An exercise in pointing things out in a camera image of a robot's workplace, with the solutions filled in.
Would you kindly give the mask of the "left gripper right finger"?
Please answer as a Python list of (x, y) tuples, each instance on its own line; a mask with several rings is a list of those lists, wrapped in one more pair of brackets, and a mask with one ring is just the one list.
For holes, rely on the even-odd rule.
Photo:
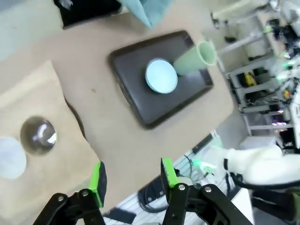
[(164, 225), (182, 225), (187, 212), (208, 225), (250, 225), (251, 222), (214, 184), (200, 189), (179, 181), (170, 158), (161, 158), (161, 179), (168, 202)]

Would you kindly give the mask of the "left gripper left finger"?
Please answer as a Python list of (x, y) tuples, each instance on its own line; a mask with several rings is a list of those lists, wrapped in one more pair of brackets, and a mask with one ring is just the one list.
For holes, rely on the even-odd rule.
[(104, 225), (100, 212), (104, 206), (107, 175), (102, 161), (94, 166), (88, 188), (72, 196), (55, 193), (42, 209), (34, 225), (75, 225), (82, 219), (85, 225)]

